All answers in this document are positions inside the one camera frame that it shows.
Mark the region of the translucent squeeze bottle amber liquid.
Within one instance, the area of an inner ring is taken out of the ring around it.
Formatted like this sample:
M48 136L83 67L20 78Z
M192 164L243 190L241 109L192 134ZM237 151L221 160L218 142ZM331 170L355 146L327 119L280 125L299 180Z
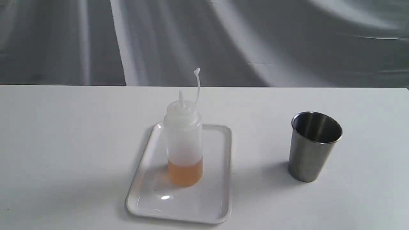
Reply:
M197 108L200 71L197 67L193 72L197 80L196 99L185 99L180 90L178 99L167 106L163 119L168 177L179 187L193 186L203 176L203 118Z

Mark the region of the stainless steel cup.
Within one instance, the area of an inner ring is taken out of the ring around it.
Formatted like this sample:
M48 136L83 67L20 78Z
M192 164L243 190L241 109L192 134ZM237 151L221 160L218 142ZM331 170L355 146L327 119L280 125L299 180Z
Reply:
M288 171L298 181L313 182L341 140L342 127L332 117L314 111L296 114L291 126Z

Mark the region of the white plastic tray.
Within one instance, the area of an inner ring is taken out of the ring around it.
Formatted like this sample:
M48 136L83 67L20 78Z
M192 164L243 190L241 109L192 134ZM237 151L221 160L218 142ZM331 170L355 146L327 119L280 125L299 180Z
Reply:
M191 187L168 179L163 122L150 132L125 199L131 215L216 225L231 214L232 132L220 124L203 125L203 176Z

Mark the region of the grey fabric backdrop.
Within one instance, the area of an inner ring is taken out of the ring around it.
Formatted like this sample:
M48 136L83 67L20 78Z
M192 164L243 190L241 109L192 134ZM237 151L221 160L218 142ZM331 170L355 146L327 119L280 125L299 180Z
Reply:
M407 0L2 0L1 84L408 87Z

